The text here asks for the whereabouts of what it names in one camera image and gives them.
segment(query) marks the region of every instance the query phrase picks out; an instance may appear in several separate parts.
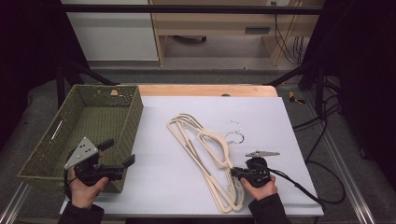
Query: cabinet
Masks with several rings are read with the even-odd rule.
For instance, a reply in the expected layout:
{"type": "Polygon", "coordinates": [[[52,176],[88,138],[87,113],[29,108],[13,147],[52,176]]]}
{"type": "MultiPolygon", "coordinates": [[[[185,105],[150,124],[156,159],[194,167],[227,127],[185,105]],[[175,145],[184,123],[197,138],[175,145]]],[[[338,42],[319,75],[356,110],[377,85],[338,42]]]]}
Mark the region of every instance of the cabinet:
{"type": "MultiPolygon", "coordinates": [[[[62,0],[64,4],[147,5],[145,0],[62,0]]],[[[149,13],[67,13],[88,62],[158,61],[149,13]]]]}
{"type": "MultiPolygon", "coordinates": [[[[265,7],[267,1],[269,0],[150,0],[149,3],[265,7]]],[[[289,7],[321,7],[323,3],[324,0],[290,0],[289,7]]],[[[152,18],[161,62],[164,60],[166,37],[169,35],[261,35],[273,65],[278,65],[282,49],[285,48],[276,43],[274,15],[153,13],[152,18]]],[[[291,36],[311,36],[317,20],[318,16],[278,15],[277,26],[288,42],[291,36]]]]}

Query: cable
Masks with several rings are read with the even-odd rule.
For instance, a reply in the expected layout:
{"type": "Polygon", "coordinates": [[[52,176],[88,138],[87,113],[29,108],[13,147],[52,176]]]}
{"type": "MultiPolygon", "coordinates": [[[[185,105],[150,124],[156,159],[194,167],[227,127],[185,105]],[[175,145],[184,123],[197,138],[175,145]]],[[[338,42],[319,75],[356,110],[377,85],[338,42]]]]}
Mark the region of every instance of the cable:
{"type": "Polygon", "coordinates": [[[292,62],[292,61],[289,59],[289,57],[292,58],[292,56],[291,56],[291,54],[290,54],[290,52],[289,52],[289,49],[288,49],[288,46],[286,45],[285,40],[283,39],[282,34],[280,33],[280,31],[279,31],[279,29],[278,29],[278,27],[277,27],[277,18],[276,18],[276,14],[274,14],[274,17],[275,17],[275,40],[276,40],[276,43],[279,45],[280,49],[282,50],[282,52],[283,52],[283,54],[285,55],[285,57],[286,57],[286,59],[288,60],[288,62],[289,62],[289,63],[294,63],[294,64],[296,64],[297,61],[296,61],[294,58],[293,58],[294,62],[292,62]],[[288,57],[288,54],[285,52],[285,50],[283,50],[283,47],[280,45],[279,41],[277,40],[277,33],[279,33],[280,38],[282,39],[282,42],[283,42],[283,46],[285,46],[285,49],[286,49],[287,53],[289,54],[289,57],[288,57]]]}
{"type": "Polygon", "coordinates": [[[281,176],[281,177],[283,177],[283,178],[289,180],[289,182],[291,182],[291,183],[294,185],[294,187],[296,187],[297,189],[299,189],[300,191],[302,191],[306,196],[308,196],[310,199],[312,199],[312,200],[315,201],[316,203],[320,204],[320,206],[321,206],[322,209],[323,209],[323,212],[326,211],[326,205],[324,204],[324,202],[323,202],[321,199],[315,197],[313,194],[311,194],[308,190],[306,190],[306,189],[305,189],[303,186],[301,186],[299,183],[297,183],[297,182],[295,182],[294,180],[292,180],[290,177],[288,177],[288,176],[287,176],[285,173],[283,173],[283,172],[280,172],[280,171],[278,171],[278,170],[273,170],[273,169],[270,169],[270,168],[268,168],[268,169],[269,169],[272,173],[274,173],[274,174],[276,174],[276,175],[279,175],[279,176],[281,176]]]}
{"type": "MultiPolygon", "coordinates": [[[[333,113],[339,111],[339,110],[340,110],[340,107],[337,107],[336,109],[334,109],[334,110],[332,111],[332,109],[333,109],[334,107],[339,106],[339,105],[340,105],[340,104],[332,105],[332,107],[330,107],[327,111],[325,111],[325,113],[327,114],[327,117],[329,117],[331,114],[333,114],[333,113]]],[[[309,120],[309,121],[307,121],[307,122],[305,122],[305,123],[296,125],[296,126],[293,127],[293,130],[297,133],[297,132],[303,131],[303,130],[305,130],[305,129],[308,129],[309,127],[312,127],[312,126],[314,126],[314,125],[317,125],[317,124],[320,124],[321,122],[323,122],[323,120],[321,120],[321,121],[319,121],[319,122],[313,123],[314,121],[316,121],[316,120],[318,120],[318,119],[320,119],[320,117],[315,117],[314,119],[311,119],[311,120],[309,120]]]]}
{"type": "Polygon", "coordinates": [[[333,175],[333,176],[337,179],[338,183],[341,185],[341,189],[342,189],[342,191],[343,191],[343,192],[342,192],[341,199],[339,199],[339,200],[337,200],[337,201],[328,201],[328,200],[322,199],[322,198],[320,198],[320,197],[318,197],[318,198],[321,199],[323,202],[325,202],[325,203],[330,203],[330,204],[339,204],[339,203],[343,202],[344,199],[345,199],[346,196],[347,196],[347,192],[346,192],[346,188],[345,188],[345,186],[344,186],[344,183],[341,181],[340,177],[338,177],[338,175],[337,175],[335,172],[333,172],[332,170],[330,170],[328,167],[326,167],[325,165],[323,165],[323,164],[321,164],[321,163],[319,163],[319,162],[317,162],[317,161],[307,161],[306,164],[308,164],[308,163],[315,164],[315,165],[317,165],[317,166],[319,166],[319,167],[325,169],[325,170],[326,170],[327,172],[329,172],[331,175],[333,175]]]}

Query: metal frame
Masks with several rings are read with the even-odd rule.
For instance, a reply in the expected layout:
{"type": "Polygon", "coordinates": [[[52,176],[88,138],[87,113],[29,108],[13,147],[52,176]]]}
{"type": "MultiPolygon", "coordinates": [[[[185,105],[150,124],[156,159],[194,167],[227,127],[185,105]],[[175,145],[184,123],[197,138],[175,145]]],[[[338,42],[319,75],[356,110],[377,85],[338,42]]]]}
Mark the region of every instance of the metal frame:
{"type": "MultiPolygon", "coordinates": [[[[323,9],[321,7],[224,7],[224,6],[153,6],[153,5],[62,5],[61,4],[49,4],[40,5],[43,10],[59,10],[59,12],[96,12],[96,13],[221,13],[221,14],[283,14],[283,15],[321,15],[324,13],[334,12],[336,9],[323,9]]],[[[296,75],[300,75],[301,72],[309,70],[316,62],[304,62],[300,68],[287,73],[280,79],[277,79],[270,83],[270,85],[277,86],[284,80],[287,80],[296,75]]],[[[63,76],[61,71],[57,71],[58,88],[62,90],[61,85],[63,82],[63,76]]],[[[329,145],[330,155],[332,161],[341,174],[342,180],[346,184],[346,192],[349,196],[350,201],[357,213],[357,216],[361,223],[375,223],[374,218],[361,196],[359,188],[353,180],[353,177],[349,173],[345,163],[343,162],[338,150],[331,139],[330,134],[326,135],[326,141],[329,145]]],[[[0,216],[0,224],[13,223],[19,213],[25,198],[27,197],[30,186],[20,184],[14,197],[8,204],[7,209],[0,216]]]]}

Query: sleeve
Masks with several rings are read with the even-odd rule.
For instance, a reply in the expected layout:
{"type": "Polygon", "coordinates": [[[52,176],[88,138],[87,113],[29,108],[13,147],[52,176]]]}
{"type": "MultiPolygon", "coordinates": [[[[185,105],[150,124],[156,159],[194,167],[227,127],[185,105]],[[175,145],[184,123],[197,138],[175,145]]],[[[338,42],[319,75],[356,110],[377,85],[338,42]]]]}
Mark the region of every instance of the sleeve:
{"type": "Polygon", "coordinates": [[[92,208],[83,209],[75,207],[70,202],[67,204],[58,224],[99,224],[102,221],[105,210],[103,208],[92,205],[92,208]]]}
{"type": "Polygon", "coordinates": [[[290,224],[278,194],[273,194],[248,205],[256,224],[290,224]]]}

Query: aluminum rail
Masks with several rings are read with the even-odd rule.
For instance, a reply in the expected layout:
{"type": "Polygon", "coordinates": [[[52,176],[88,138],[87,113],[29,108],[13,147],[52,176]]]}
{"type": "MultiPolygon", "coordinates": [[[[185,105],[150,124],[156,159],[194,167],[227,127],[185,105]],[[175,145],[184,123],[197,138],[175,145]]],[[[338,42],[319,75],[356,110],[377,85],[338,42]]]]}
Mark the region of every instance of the aluminum rail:
{"type": "MultiPolygon", "coordinates": [[[[313,107],[313,95],[312,93],[305,94],[305,99],[307,99],[307,103],[311,109],[311,112],[316,115],[316,110],[313,107]]],[[[319,131],[322,132],[324,125],[319,124],[319,131]]],[[[349,172],[344,159],[342,158],[339,150],[332,140],[331,133],[327,130],[324,134],[324,140],[327,144],[327,149],[332,159],[332,163],[334,165],[335,170],[340,175],[340,179],[343,181],[346,187],[346,194],[352,204],[353,209],[356,212],[356,215],[361,222],[361,224],[375,224],[375,219],[373,214],[370,211],[366,201],[364,200],[363,196],[361,195],[361,191],[359,190],[358,185],[355,182],[352,174],[349,172]]]]}
{"type": "Polygon", "coordinates": [[[246,6],[193,6],[193,5],[87,5],[46,4],[41,8],[64,12],[96,13],[215,13],[215,14],[277,14],[321,15],[334,12],[322,7],[246,7],[246,6]]]}
{"type": "Polygon", "coordinates": [[[21,182],[6,209],[0,215],[0,224],[14,223],[32,187],[21,182]]]}

